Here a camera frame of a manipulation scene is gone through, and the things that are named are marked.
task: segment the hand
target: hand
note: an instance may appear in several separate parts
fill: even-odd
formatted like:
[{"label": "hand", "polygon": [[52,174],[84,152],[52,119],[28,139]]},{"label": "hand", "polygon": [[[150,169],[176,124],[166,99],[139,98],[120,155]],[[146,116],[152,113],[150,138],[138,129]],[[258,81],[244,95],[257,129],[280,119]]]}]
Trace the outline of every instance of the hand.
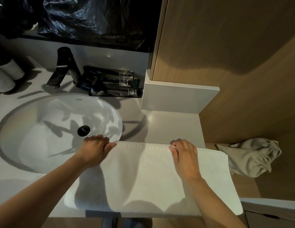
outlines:
[{"label": "hand", "polygon": [[169,149],[181,179],[186,183],[201,179],[196,147],[187,140],[174,142],[172,146],[169,146]]},{"label": "hand", "polygon": [[86,137],[76,155],[79,155],[90,168],[102,162],[116,145],[114,142],[109,143],[109,138],[104,138],[102,134]]}]

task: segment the forearm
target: forearm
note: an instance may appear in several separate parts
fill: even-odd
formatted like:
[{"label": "forearm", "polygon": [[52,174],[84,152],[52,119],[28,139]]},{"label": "forearm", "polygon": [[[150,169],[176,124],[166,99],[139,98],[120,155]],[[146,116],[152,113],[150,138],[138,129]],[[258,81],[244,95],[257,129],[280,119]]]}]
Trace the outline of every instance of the forearm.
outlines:
[{"label": "forearm", "polygon": [[74,155],[0,205],[0,227],[40,227],[68,188],[86,169]]},{"label": "forearm", "polygon": [[245,227],[203,178],[189,181],[188,185],[207,227]]}]

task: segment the toiletry package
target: toiletry package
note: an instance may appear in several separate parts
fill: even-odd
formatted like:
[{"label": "toiletry package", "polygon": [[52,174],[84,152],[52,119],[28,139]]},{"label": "toiletry package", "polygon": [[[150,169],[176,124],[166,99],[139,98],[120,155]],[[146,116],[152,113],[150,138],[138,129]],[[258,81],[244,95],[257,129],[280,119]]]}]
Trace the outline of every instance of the toiletry package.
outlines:
[{"label": "toiletry package", "polygon": [[84,66],[84,73],[77,84],[78,88],[89,92],[90,96],[111,96],[140,98],[143,90],[139,80],[131,71],[111,70]]}]

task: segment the white oval sink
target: white oval sink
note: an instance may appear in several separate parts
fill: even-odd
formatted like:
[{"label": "white oval sink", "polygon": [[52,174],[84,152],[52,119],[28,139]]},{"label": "white oval sink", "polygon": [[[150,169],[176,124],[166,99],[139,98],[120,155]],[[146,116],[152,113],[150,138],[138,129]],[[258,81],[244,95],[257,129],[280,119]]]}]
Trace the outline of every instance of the white oval sink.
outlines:
[{"label": "white oval sink", "polygon": [[70,158],[86,136],[103,134],[115,142],[122,127],[118,111],[101,99],[51,95],[17,107],[2,120],[0,156],[19,169],[48,173]]}]

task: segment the person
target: person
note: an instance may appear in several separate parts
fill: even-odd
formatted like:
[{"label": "person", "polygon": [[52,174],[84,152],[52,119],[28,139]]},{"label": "person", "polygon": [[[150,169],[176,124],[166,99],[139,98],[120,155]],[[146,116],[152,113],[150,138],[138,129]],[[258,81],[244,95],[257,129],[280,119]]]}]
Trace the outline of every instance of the person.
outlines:
[{"label": "person", "polygon": [[[41,227],[81,173],[99,165],[116,145],[102,135],[85,138],[77,153],[64,164],[0,205],[0,228]],[[201,177],[195,146],[186,140],[172,146],[169,149],[176,170],[190,189],[206,227],[245,227]]]}]

